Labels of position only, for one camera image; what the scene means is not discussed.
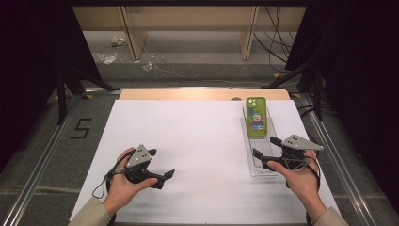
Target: clear plastic stand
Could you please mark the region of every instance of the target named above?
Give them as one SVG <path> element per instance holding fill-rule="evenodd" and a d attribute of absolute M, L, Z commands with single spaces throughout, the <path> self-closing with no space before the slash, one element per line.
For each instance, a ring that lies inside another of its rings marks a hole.
<path fill-rule="evenodd" d="M 273 126 L 272 118 L 269 114 L 269 110 L 266 109 L 267 117 L 267 135 L 262 138 L 251 138 L 247 132 L 247 115 L 246 107 L 243 107 L 243 119 L 241 120 L 241 126 L 243 128 L 244 142 L 246 144 L 247 161 L 249 165 L 250 175 L 256 176 L 276 176 L 277 173 L 268 169 L 263 169 L 262 162 L 253 156 L 252 149 L 256 149 L 263 153 L 265 156 L 280 157 L 281 148 L 270 143 L 270 137 L 275 137 L 276 132 Z"/>

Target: sleeve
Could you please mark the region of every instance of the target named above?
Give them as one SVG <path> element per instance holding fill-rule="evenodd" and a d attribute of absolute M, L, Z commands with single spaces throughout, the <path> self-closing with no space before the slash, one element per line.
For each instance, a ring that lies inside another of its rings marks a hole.
<path fill-rule="evenodd" d="M 329 225 L 347 226 L 348 224 L 333 207 L 329 207 L 328 210 L 319 219 L 317 219 L 314 226 Z"/>
<path fill-rule="evenodd" d="M 91 198 L 72 219 L 69 226 L 106 226 L 109 219 L 110 216 L 103 203 L 96 198 Z"/>

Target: phone case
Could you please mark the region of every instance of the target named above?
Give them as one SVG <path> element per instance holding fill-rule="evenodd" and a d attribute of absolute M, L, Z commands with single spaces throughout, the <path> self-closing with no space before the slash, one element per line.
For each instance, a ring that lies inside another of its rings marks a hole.
<path fill-rule="evenodd" d="M 249 97 L 247 106 L 247 132 L 249 137 L 265 137 L 267 134 L 266 100 Z"/>

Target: hand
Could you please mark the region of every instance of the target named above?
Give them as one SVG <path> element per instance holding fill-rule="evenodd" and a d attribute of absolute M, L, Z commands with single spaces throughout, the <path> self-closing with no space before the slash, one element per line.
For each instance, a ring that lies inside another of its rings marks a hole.
<path fill-rule="evenodd" d="M 132 150 L 133 148 L 125 150 L 118 157 L 118 160 Z M 128 157 L 123 159 L 118 165 L 118 168 L 124 168 L 128 160 Z M 121 207 L 127 205 L 132 200 L 135 194 L 147 187 L 153 186 L 157 181 L 158 179 L 156 178 L 150 178 L 138 184 L 132 184 L 126 179 L 124 174 L 115 174 L 111 181 L 108 196 L 104 200 L 104 206 L 109 216 L 114 216 Z"/>
<path fill-rule="evenodd" d="M 305 151 L 305 156 L 311 157 L 308 159 L 309 166 L 317 172 L 318 168 L 315 162 L 316 153 L 307 150 Z M 327 211 L 326 206 L 319 196 L 317 179 L 309 169 L 303 167 L 301 169 L 289 170 L 283 167 L 282 164 L 274 161 L 269 161 L 267 165 L 271 169 L 281 173 L 287 179 L 289 187 L 301 200 L 313 222 Z"/>

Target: table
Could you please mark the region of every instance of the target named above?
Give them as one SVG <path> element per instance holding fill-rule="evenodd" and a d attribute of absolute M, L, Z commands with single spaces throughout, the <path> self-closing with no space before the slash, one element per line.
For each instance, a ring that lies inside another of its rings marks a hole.
<path fill-rule="evenodd" d="M 172 225 L 305 223 L 305 209 L 285 187 L 282 176 L 249 174 L 240 122 L 245 102 L 231 99 L 254 95 L 268 99 L 278 136 L 306 137 L 295 105 L 283 89 L 124 90 L 114 103 L 72 217 L 109 170 L 109 159 L 120 154 L 115 150 L 126 148 L 134 139 L 158 149 L 150 171 L 176 172 L 162 190 L 140 192 L 118 212 L 117 221 Z M 320 195 L 327 206 L 337 208 L 323 178 Z"/>

